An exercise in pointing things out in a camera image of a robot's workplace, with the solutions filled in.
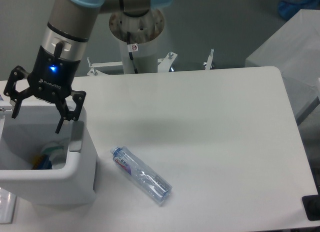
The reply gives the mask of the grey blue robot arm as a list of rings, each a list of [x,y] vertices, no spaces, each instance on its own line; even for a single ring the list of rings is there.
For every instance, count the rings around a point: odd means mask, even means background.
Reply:
[[[136,53],[143,43],[154,40],[162,22],[155,19],[173,0],[55,0],[44,38],[31,72],[16,66],[10,73],[4,95],[10,98],[12,117],[22,102],[34,96],[56,106],[62,127],[79,119],[86,93],[72,89],[97,16],[110,13],[109,26],[125,43],[134,73],[139,73]]]

